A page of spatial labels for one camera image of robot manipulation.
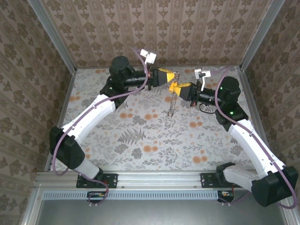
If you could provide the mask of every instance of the patterned wallpaper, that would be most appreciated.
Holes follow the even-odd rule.
[[[19,224],[70,74],[26,0],[0,1],[0,224]]]
[[[42,0],[77,68],[110,66],[130,47],[160,65],[239,64],[270,0]]]
[[[195,67],[169,69],[180,73],[180,83],[196,82]],[[232,66],[229,75],[239,79],[239,70]],[[109,75],[108,69],[77,71],[65,124],[92,103]],[[212,75],[206,87],[214,89],[221,75]],[[170,101],[166,85],[129,96],[84,139],[81,148],[86,157],[105,171],[215,170],[230,161],[253,169],[245,151],[219,125],[215,115],[205,114],[177,98],[174,115],[169,117]],[[239,103],[249,115],[243,92]],[[203,110],[213,112],[215,108],[204,106]],[[57,161],[57,169],[63,168]]]
[[[299,1],[285,1],[246,73],[270,148],[300,172]]]

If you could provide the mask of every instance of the ventilated strip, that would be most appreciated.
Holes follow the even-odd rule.
[[[87,200],[88,191],[45,191],[43,200]],[[111,190],[110,200],[209,200],[218,199],[218,191],[119,191]]]

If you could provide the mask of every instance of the black wire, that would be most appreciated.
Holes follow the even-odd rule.
[[[204,103],[201,103],[201,104],[199,105],[199,109],[200,109],[200,111],[203,112],[203,113],[207,113],[207,114],[215,114],[216,111],[217,111],[217,110],[215,110],[214,112],[204,111],[204,110],[201,109],[201,106],[202,106],[202,105],[204,105]]]

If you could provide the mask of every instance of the gray floor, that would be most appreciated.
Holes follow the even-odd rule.
[[[222,206],[216,200],[44,201],[37,225],[285,225],[282,209],[259,206],[252,196]]]

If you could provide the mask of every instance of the floral tablecloth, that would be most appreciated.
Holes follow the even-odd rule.
[[[195,82],[195,67],[169,67],[180,73],[179,83]],[[206,67],[211,71],[218,67]],[[240,69],[231,67],[229,75],[239,79]],[[222,73],[207,79],[215,88]],[[94,100],[109,76],[108,69],[82,69],[76,73],[75,86],[64,124],[77,117]],[[237,141],[218,124],[215,115],[180,98],[174,116],[167,116],[171,93],[167,85],[144,89],[129,96],[114,113],[105,117],[81,144],[86,157],[106,171],[128,170],[214,170],[217,165],[235,162],[253,169]],[[239,104],[249,114],[242,92]],[[211,112],[215,109],[204,108]],[[57,169],[65,167],[57,162]]]

